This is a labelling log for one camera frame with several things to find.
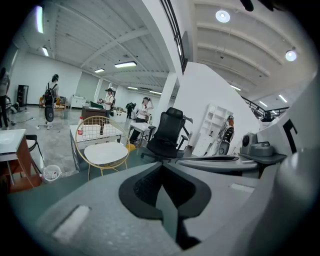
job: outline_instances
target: chair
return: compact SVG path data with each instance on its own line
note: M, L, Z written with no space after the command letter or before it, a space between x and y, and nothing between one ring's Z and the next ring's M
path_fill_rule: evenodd
M84 119L77 127L75 147L79 155L89 164L88 180L90 181L90 166L103 170L113 169L125 163L130 151L120 143L121 136L129 141L124 129L112 119L95 115Z
M154 154L142 153L141 158L148 156L155 158L156 161L177 158L178 150L184 141L189 140L185 135L182 135L182 140L179 146L177 144L182 128L187 135L189 134L185 128L185 123L186 119L184 118L184 113L181 110L169 107L166 112L162 112L159 127L151 140L152 128L154 128L154 126L149 127L150 135L146 147Z

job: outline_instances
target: gray floor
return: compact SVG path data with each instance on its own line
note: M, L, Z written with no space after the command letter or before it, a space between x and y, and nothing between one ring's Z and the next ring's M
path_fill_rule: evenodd
M9 124L10 129L26 129L27 135L37 135L37 141L40 146L41 153L44 158L44 164L36 147L31 156L40 170L43 170L44 165L57 165L61 169L61 178L71 176L78 173L75 167L71 141L70 141L70 125L77 125L81 116L81 109L67 109L65 113L59 110L54 112L53 128L47 130L41 126L45 124L45 110L37 106L27 106L27 110L16 114L10 114L10 120L16 125ZM126 123L120 123L126 133L129 130L130 119Z

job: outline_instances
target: white ceiling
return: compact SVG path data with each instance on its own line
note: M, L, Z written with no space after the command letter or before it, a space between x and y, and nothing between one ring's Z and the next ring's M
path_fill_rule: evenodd
M54 0L43 3L43 34L33 11L18 32L29 52L44 55L121 86L162 92L169 68L150 32L128 0ZM137 66L116 68L122 62Z
M291 106L318 64L309 38L297 22L286 12L269 11L257 0L252 0L253 12L246 11L240 0L193 1L197 62L209 66L240 88L240 95L266 110ZM230 14L229 22L216 19L219 10ZM289 62L285 54L292 49L297 59Z

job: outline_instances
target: white strip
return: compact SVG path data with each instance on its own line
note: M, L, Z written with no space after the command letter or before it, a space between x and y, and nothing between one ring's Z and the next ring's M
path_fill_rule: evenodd
M255 188L252 186L245 186L245 185L240 185L240 184L236 184L233 183L230 188L234 189L234 190L240 190L240 191L244 191L244 192L248 192L248 193L252 193Z
M88 217L90 208L79 205L73 213L53 232L52 236L62 244L68 244L71 238Z

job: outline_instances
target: black pants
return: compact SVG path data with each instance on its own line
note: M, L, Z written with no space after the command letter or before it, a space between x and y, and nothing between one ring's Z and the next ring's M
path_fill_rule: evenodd
M136 120L135 120L135 122L136 122L136 123L145 123L146 120L145 120L145 119L140 119L140 118L137 117ZM130 137L130 142L136 141L137 138L138 138L138 136L139 136L139 134L140 134L140 131L133 130L133 133L132 133L132 135L131 135L131 137Z
M130 111L128 110L128 114L126 115L126 118L131 119L131 112L132 112L131 110Z
M2 121L1 121L1 114L3 116L3 121L5 127L8 127L8 118L7 118L7 111L6 111L6 96L0 96L0 127L2 127Z

